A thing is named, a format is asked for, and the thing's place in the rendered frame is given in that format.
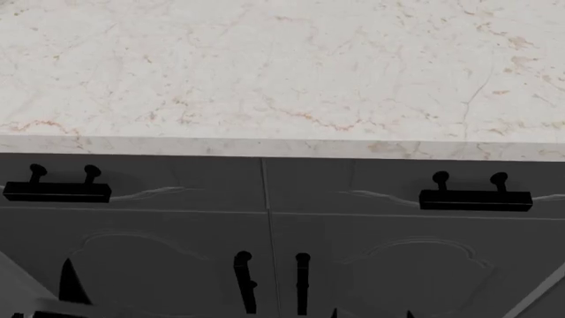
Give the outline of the dark grey right drawer front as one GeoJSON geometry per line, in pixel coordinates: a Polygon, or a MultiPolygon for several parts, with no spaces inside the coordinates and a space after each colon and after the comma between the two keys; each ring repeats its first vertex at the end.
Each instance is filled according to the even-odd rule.
{"type": "Polygon", "coordinates": [[[565,163],[337,158],[267,158],[270,208],[307,215],[400,216],[450,219],[565,220],[565,163]],[[433,174],[449,174],[448,190],[493,191],[490,178],[508,175],[510,192],[531,193],[526,212],[438,211],[419,207],[433,174]]]}

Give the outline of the dark grey drawer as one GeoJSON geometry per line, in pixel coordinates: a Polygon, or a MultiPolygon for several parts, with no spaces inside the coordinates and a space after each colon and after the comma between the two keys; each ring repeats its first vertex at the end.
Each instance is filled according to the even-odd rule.
{"type": "Polygon", "coordinates": [[[565,163],[337,158],[267,158],[270,208],[307,215],[400,216],[450,219],[565,220],[565,163]],[[448,190],[493,191],[490,178],[508,175],[510,192],[531,193],[526,212],[438,211],[419,207],[433,174],[449,174],[448,190]]]}
{"type": "Polygon", "coordinates": [[[153,211],[264,211],[257,158],[173,155],[0,154],[0,208],[123,209],[153,211]],[[109,203],[16,202],[3,196],[6,182],[27,182],[30,166],[48,174],[42,182],[81,183],[85,166],[109,185],[109,203]]]}

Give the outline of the dark grey left drawer front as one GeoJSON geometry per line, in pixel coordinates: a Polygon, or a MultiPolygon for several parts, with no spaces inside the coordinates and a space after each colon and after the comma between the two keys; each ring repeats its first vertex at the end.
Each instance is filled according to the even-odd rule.
{"type": "Polygon", "coordinates": [[[257,158],[173,155],[0,154],[0,208],[123,209],[153,211],[264,211],[257,158]],[[109,203],[16,202],[3,196],[6,182],[27,182],[30,166],[48,174],[42,182],[81,183],[85,166],[109,185],[109,203]]]}

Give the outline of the dark grey right cabinet door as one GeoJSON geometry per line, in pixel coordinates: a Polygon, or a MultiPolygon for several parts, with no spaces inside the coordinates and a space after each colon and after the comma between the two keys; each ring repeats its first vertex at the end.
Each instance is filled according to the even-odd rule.
{"type": "Polygon", "coordinates": [[[559,220],[274,214],[272,233],[283,318],[504,318],[565,264],[559,220]]]}

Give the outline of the dark grey cabinet door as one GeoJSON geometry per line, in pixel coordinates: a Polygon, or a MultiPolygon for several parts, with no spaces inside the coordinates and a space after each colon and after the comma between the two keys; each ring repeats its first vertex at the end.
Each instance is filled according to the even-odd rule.
{"type": "Polygon", "coordinates": [[[150,318],[278,318],[267,214],[0,208],[0,252],[50,292],[71,259],[96,305],[150,318]],[[233,261],[248,262],[247,314],[233,261]]]}
{"type": "Polygon", "coordinates": [[[272,233],[283,318],[504,318],[565,264],[559,220],[274,214],[272,233]]]}

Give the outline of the dark grey left cabinet door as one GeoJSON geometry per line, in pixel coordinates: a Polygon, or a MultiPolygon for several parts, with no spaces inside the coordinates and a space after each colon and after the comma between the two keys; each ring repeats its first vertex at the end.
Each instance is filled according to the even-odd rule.
{"type": "Polygon", "coordinates": [[[267,214],[0,208],[0,252],[50,292],[71,259],[96,305],[150,318],[278,318],[267,214]],[[248,262],[247,314],[233,261],[248,262]]]}

